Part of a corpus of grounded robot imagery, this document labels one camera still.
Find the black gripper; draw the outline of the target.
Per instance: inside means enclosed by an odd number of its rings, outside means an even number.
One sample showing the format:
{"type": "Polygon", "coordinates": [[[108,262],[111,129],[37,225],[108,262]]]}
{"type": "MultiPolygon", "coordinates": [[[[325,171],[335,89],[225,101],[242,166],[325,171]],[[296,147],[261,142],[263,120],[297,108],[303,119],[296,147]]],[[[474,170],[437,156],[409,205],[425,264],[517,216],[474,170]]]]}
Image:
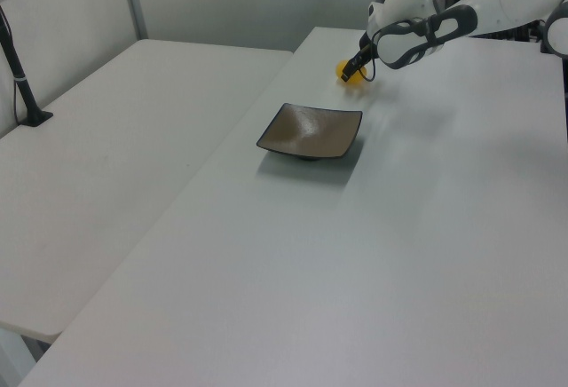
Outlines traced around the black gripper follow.
{"type": "Polygon", "coordinates": [[[339,64],[339,78],[345,83],[349,82],[354,76],[361,75],[360,70],[365,66],[364,62],[370,62],[377,57],[376,45],[372,37],[365,32],[359,39],[358,54],[339,64]]]}

